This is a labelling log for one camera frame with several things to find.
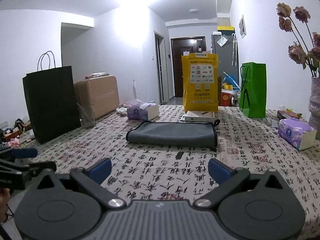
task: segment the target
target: gray ribbed panel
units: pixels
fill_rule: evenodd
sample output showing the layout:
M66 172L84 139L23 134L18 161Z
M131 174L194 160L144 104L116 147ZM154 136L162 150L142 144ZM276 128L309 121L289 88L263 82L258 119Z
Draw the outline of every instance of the gray ribbed panel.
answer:
M208 211L188 201L132 201L123 211L109 212L85 240L235 240Z

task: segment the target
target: vase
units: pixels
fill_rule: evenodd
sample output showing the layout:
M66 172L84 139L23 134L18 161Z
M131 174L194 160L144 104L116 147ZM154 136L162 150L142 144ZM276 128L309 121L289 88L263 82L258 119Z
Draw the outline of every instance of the vase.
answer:
M309 125L317 130L316 138L320 139L320 77L311 80L311 96L309 103Z

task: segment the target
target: blue logo on tissue pack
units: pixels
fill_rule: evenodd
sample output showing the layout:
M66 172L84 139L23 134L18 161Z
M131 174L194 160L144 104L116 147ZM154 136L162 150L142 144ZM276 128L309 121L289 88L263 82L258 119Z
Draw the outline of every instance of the blue logo on tissue pack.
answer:
M287 134L287 136L291 136L291 130L290 129L288 129L287 131L286 131L286 134Z

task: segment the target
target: tiled floor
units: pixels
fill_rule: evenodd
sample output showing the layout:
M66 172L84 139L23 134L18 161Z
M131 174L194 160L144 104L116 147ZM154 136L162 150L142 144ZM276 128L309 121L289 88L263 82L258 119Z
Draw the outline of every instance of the tiled floor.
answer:
M183 101L182 101L182 98L171 98L166 105L182 106Z

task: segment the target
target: folded gray towel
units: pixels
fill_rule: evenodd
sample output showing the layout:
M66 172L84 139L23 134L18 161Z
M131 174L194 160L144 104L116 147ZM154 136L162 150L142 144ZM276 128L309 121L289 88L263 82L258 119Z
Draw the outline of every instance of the folded gray towel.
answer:
M142 122L127 132L132 143L216 148L218 138L215 127L220 123Z

